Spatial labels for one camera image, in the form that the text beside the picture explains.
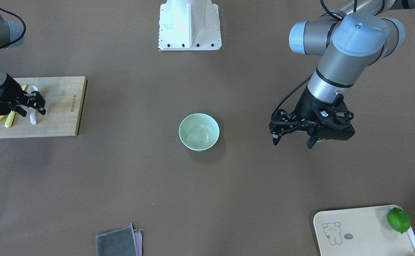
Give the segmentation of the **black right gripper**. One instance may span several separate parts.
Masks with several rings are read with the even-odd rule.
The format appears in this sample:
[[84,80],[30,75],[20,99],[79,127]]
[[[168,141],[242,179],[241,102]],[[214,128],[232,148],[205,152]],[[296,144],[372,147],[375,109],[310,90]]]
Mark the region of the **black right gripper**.
[[27,116],[27,111],[23,108],[30,107],[41,115],[46,115],[46,100],[38,91],[32,91],[30,96],[21,89],[21,85],[12,77],[8,76],[3,85],[0,86],[0,116],[15,112],[22,117]]

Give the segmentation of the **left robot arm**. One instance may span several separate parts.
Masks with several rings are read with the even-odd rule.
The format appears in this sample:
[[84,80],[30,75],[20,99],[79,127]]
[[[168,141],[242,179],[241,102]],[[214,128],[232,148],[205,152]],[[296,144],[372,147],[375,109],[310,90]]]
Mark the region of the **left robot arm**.
[[312,75],[293,91],[306,86],[294,111],[279,103],[270,117],[273,144],[295,131],[308,134],[307,148],[321,140],[349,140],[354,136],[344,97],[366,67],[388,57],[403,44],[406,31],[397,19],[379,17],[388,10],[415,9],[415,0],[348,0],[325,10],[315,21],[294,24],[289,47],[295,53],[320,55]]

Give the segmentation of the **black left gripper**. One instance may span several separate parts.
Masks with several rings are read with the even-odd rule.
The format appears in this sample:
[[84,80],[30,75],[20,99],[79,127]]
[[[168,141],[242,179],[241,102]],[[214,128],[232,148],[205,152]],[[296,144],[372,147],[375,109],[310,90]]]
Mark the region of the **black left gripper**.
[[351,124],[353,117],[341,92],[335,94],[333,103],[326,103],[304,89],[294,111],[288,113],[278,109],[271,117],[269,129],[274,146],[282,136],[301,131],[310,136],[306,145],[312,149],[320,139],[349,140],[355,134]]

